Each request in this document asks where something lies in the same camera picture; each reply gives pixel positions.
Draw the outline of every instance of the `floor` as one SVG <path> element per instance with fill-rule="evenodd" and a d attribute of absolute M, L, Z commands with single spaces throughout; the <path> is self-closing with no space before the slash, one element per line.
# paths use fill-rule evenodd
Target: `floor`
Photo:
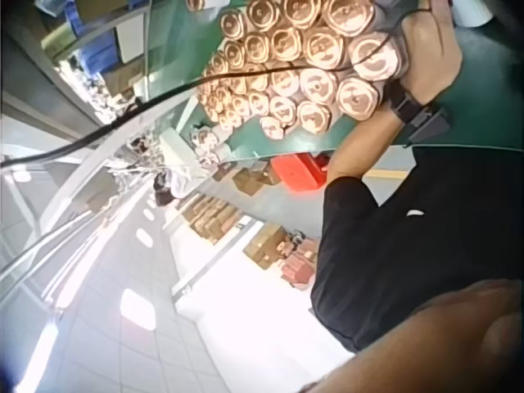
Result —
<path fill-rule="evenodd" d="M 390 147 L 373 168 L 409 172 L 414 165 L 411 149 Z M 279 223 L 288 230 L 301 230 L 308 237 L 320 237 L 323 188 L 315 192 L 299 194 L 291 192 L 280 183 L 276 186 L 264 187 L 255 196 L 250 197 L 235 188 L 232 176 L 233 174 L 229 174 L 219 183 L 211 179 L 202 185 L 199 191 L 224 199 L 257 219 Z M 397 189 L 401 180 L 364 178 L 364 182 L 381 205 Z"/>

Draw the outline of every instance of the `black cable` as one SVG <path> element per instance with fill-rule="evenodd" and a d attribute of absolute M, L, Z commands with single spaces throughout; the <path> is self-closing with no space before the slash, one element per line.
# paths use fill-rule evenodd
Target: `black cable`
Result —
<path fill-rule="evenodd" d="M 372 56 L 378 53 L 391 40 L 391 38 L 393 37 L 394 30 L 400 27 L 400 24 L 404 21 L 405 18 L 407 18 L 408 16 L 411 16 L 412 14 L 418 13 L 418 12 L 431 12 L 431 8 L 417 9 L 417 10 L 405 12 L 395 22 L 395 24 L 393 25 L 393 28 L 388 33 L 384 41 L 382 41 L 382 43 L 378 47 L 376 47 L 373 51 L 371 51 L 371 53 L 369 53 L 367 56 L 363 57 L 360 61 L 352 65 L 346 65 L 346 66 L 343 66 L 343 67 L 340 67 L 334 70 L 326 70 L 326 71 L 327 72 L 341 72 L 341 71 L 353 70 L 353 68 L 356 65 L 364 63 L 365 61 L 369 60 Z M 111 124 L 104 125 L 103 127 L 99 128 L 98 130 L 86 135 L 85 137 L 75 142 L 72 142 L 68 145 L 59 147 L 55 150 L 51 150 L 51 151 L 48 151 L 42 154 L 36 154 L 34 156 L 27 156 L 27 157 L 21 157 L 21 158 L 14 158 L 10 160 L 4 160 L 0 162 L 0 169 L 7 169 L 14 165 L 25 165 L 25 164 L 30 164 L 30 163 L 48 162 L 51 160 L 56 160 L 63 156 L 68 156 L 69 154 L 75 151 L 78 151 L 84 147 L 89 146 L 91 143 L 96 142 L 98 139 L 105 137 L 106 135 L 114 131 L 115 129 L 121 127 L 123 124 L 130 121 L 132 118 L 138 115 L 141 115 L 143 112 L 151 109 L 153 106 L 156 106 L 160 104 L 161 102 L 170 99 L 171 97 L 184 93 L 187 90 L 190 90 L 202 84 L 206 84 L 208 82 L 212 82 L 214 80 L 268 75 L 268 74 L 273 74 L 276 72 L 293 71 L 293 70 L 307 70 L 307 69 L 312 69 L 312 68 L 318 68 L 318 67 L 315 67 L 314 65 L 293 65 L 289 67 L 273 68 L 271 70 L 250 71 L 250 72 L 230 72 L 227 74 L 210 75 L 210 76 L 206 76 L 205 78 L 196 79 L 196 80 L 193 80 L 192 82 L 183 84 L 182 86 L 178 86 L 177 88 L 169 90 L 168 92 L 163 93 L 160 96 L 155 97 L 148 102 L 144 102 L 141 106 L 124 113 L 121 117 L 114 120 Z"/>

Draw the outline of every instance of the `green work table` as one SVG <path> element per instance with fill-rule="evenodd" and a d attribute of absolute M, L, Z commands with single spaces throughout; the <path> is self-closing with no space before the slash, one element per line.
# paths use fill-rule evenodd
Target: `green work table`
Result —
<path fill-rule="evenodd" d="M 232 2 L 232 6 L 243 3 Z M 185 2 L 177 0 L 153 2 L 149 34 L 151 97 L 201 74 L 223 39 L 218 15 L 216 10 L 190 12 Z M 463 67 L 453 86 L 438 99 L 451 114 L 452 129 L 424 141 L 424 146 L 522 150 L 522 54 L 504 43 L 500 30 L 497 23 L 478 29 L 456 29 L 463 50 Z M 153 47 L 151 42 L 155 39 L 157 45 Z M 175 112 L 173 120 L 179 117 L 180 108 L 175 108 Z M 183 138 L 187 139 L 191 124 L 199 123 L 210 124 L 201 106 L 191 114 L 181 132 Z M 336 149 L 356 124 L 343 116 L 324 135 L 297 129 L 282 141 L 274 141 L 265 137 L 258 118 L 254 118 L 234 132 L 228 145 L 233 160 L 329 151 Z M 395 144 L 405 144 L 405 140 L 400 137 Z"/>

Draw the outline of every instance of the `black t-shirt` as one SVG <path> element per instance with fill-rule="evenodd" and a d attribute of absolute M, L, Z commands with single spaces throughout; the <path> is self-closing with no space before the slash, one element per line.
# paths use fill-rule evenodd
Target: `black t-shirt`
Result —
<path fill-rule="evenodd" d="M 312 291 L 318 320 L 352 352 L 447 291 L 522 278 L 522 154 L 413 149 L 417 165 L 382 206 L 356 178 L 324 196 Z"/>

